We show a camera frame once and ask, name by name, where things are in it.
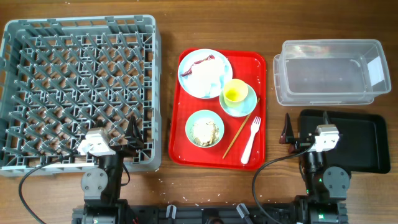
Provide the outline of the wooden chopstick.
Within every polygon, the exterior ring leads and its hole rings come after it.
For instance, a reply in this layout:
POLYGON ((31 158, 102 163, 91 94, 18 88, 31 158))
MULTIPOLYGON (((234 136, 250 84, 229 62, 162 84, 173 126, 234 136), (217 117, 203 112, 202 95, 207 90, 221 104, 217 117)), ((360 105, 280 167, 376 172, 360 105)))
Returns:
MULTIPOLYGON (((247 123, 248 119, 250 118, 251 114, 252 114, 252 112, 250 112, 250 113, 245 117, 244 121, 242 122, 242 124, 240 125, 240 127, 239 127, 239 129, 237 130, 236 134, 234 135, 234 138, 233 138, 232 141, 230 142, 230 144, 229 144, 227 150, 225 151, 225 153, 224 153, 222 159, 224 159, 224 158, 228 155, 230 149, 232 148, 234 142, 236 141, 236 139, 237 139, 238 136, 240 135, 241 131, 243 130, 243 127, 246 125, 246 123, 247 123)), ((261 117, 260 117, 260 118, 255 117, 255 118, 254 118, 254 122, 256 122, 257 119, 260 119, 259 122, 258 122, 258 123, 260 124, 260 123, 261 123, 261 117)))

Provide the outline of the small light blue bowl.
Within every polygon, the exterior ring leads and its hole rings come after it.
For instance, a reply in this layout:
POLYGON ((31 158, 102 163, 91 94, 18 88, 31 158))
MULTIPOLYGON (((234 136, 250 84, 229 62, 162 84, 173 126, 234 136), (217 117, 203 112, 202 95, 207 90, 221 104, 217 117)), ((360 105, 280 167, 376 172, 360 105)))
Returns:
POLYGON ((248 87, 248 95, 245 97, 243 102, 237 107, 237 108, 231 108, 227 106, 224 96, 220 95, 220 105, 222 109, 224 110, 225 113, 232 117, 243 117, 247 116, 248 114, 252 113, 257 105, 257 95, 254 89, 250 86, 247 85, 248 87))

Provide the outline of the yellow plastic cup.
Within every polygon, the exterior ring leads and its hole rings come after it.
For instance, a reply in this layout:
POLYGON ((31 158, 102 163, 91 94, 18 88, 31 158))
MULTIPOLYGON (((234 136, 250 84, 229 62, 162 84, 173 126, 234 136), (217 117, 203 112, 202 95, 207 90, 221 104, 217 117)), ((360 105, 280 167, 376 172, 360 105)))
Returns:
POLYGON ((239 107, 248 95, 248 85, 240 79, 230 80, 223 88, 224 102, 230 108, 239 107))

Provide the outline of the rice and food scraps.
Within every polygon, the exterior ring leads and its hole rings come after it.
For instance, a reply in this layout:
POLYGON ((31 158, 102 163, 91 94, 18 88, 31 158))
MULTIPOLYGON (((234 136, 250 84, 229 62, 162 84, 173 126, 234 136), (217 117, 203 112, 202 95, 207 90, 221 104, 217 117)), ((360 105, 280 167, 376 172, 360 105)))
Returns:
POLYGON ((219 127, 213 119, 201 118, 194 122, 191 136, 197 146, 208 147, 219 139, 219 127))

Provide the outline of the mint green bowl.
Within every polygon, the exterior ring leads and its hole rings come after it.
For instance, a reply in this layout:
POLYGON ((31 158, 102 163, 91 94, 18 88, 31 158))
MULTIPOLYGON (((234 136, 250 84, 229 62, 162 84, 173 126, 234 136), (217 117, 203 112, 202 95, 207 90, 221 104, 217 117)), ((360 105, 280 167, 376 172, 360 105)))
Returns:
POLYGON ((213 147, 215 145, 217 145, 221 139, 223 138, 224 135, 224 122, 221 119, 221 117, 216 114, 213 111, 210 110, 200 110, 200 111, 196 111, 194 112, 188 119, 187 122, 185 124, 185 132, 186 132, 186 136, 188 138, 188 140, 197 147, 201 147, 201 148, 210 148, 213 147), (201 119, 201 118, 210 118, 213 119, 214 122, 216 123, 216 125, 219 127, 219 139, 217 140, 217 142, 214 143, 214 145, 208 146, 208 147, 201 147, 201 146, 197 146, 194 142, 193 142, 193 138, 191 136, 191 128, 193 127, 193 124, 196 120, 201 119))

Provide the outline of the red snack wrapper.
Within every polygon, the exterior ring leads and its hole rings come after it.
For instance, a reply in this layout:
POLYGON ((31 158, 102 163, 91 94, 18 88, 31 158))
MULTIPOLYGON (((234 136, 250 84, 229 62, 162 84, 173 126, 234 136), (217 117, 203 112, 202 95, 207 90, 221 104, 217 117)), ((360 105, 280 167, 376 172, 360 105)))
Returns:
POLYGON ((181 74, 181 76, 182 76, 182 77, 185 77, 185 76, 187 76, 187 75, 192 74, 192 68, 193 68, 194 65, 198 65, 198 64, 200 64, 200 63, 202 63, 202 62, 204 62, 204 61, 213 60, 213 59, 215 59, 215 56, 214 56, 214 55, 209 55, 209 56, 207 56, 206 58, 204 58, 204 59, 202 59, 202 60, 199 60, 199 61, 194 62, 194 63, 190 66, 190 68, 189 68, 187 71, 185 71, 185 72, 183 72, 183 73, 181 74))

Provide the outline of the white napkin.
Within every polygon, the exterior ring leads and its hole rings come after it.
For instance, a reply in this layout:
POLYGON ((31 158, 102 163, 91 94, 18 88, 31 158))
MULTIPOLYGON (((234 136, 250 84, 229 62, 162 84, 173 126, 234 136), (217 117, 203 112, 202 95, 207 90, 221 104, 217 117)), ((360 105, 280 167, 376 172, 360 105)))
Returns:
POLYGON ((192 93, 200 98, 211 98, 221 92, 221 77, 224 75, 222 59, 204 61, 192 68, 189 75, 188 87, 192 93))

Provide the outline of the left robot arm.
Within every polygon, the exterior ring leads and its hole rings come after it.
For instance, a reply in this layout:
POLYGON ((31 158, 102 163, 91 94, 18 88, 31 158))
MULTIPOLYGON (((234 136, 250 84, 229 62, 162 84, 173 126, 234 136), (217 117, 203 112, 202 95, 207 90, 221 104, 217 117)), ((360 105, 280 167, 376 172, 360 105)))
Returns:
POLYGON ((126 199, 120 198, 123 172, 128 172, 124 158, 134 157, 144 148, 136 118, 130 117, 124 134, 127 143, 111 146, 110 136, 99 121, 78 146, 81 155, 91 155, 98 166, 86 171, 81 178, 84 207, 72 213, 72 223, 138 223, 138 217, 126 199))

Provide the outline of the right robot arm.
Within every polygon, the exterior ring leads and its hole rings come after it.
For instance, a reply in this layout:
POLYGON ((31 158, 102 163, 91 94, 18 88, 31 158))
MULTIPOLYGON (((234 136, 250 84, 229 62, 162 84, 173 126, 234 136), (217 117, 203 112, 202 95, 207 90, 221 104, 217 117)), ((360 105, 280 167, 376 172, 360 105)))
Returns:
POLYGON ((347 223, 347 198, 351 175, 344 168, 329 166, 326 153, 340 140, 338 128, 326 112, 323 124, 306 137, 294 136, 290 116, 285 116, 280 144, 288 144, 289 154, 297 156, 307 194, 298 195, 289 205, 289 223, 347 223))

